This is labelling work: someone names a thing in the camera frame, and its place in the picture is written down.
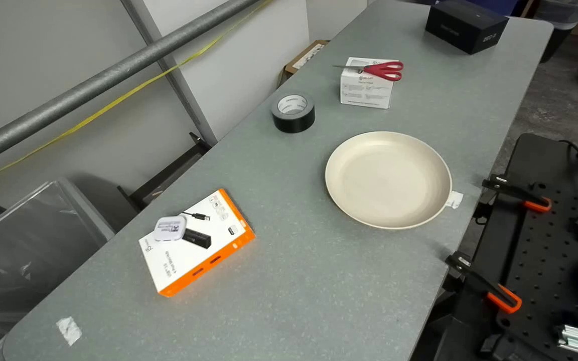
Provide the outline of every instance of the black box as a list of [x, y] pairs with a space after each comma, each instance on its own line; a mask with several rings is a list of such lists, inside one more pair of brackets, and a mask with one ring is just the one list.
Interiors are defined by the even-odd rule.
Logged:
[[508, 16], [463, 0], [447, 0], [429, 8], [425, 31], [474, 55], [495, 46], [505, 35]]

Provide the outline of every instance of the red scissors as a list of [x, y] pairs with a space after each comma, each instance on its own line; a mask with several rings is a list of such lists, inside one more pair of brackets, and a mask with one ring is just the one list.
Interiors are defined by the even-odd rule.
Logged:
[[380, 64], [368, 64], [368, 66], [342, 66], [342, 69], [368, 72], [368, 75], [374, 75], [377, 78], [386, 78], [389, 82], [398, 82], [404, 78], [404, 75], [401, 75], [404, 63], [380, 63]]

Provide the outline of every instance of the scissors box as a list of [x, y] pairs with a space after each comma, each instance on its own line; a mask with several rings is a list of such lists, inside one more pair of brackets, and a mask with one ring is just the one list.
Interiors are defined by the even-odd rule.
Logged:
[[474, 55], [497, 46], [508, 19], [465, 0], [447, 0], [429, 8], [425, 31]]
[[[370, 66], [380, 63], [393, 63], [388, 58], [347, 58], [346, 66]], [[342, 72], [342, 105], [389, 109], [393, 82], [374, 75], [346, 69]]]
[[163, 297], [177, 294], [255, 238], [251, 224], [226, 189], [212, 193], [181, 216], [195, 234], [212, 236], [209, 244], [185, 238], [159, 240], [154, 233], [139, 240], [154, 288]]

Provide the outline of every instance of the gray table surface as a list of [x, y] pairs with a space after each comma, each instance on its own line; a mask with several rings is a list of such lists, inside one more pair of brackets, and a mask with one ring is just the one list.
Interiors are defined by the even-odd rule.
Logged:
[[[513, 19], [497, 49], [465, 56], [425, 35], [425, 19], [425, 6], [370, 6], [276, 93], [310, 97], [314, 129], [279, 133], [265, 101], [10, 331], [6, 361], [408, 360], [550, 37], [547, 22]], [[389, 110], [339, 105], [333, 64], [347, 56], [405, 63]], [[465, 194], [459, 208], [401, 233], [347, 219], [324, 169], [339, 143], [368, 131], [438, 149]], [[180, 297], [159, 297], [139, 238], [219, 187], [258, 238]], [[82, 328], [73, 347], [56, 328], [63, 316]]]

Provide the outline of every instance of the black tape roll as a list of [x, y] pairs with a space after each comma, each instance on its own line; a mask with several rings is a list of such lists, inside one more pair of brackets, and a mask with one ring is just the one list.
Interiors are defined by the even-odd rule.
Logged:
[[301, 133], [316, 120], [316, 106], [301, 94], [281, 97], [272, 106], [274, 122], [284, 133]]

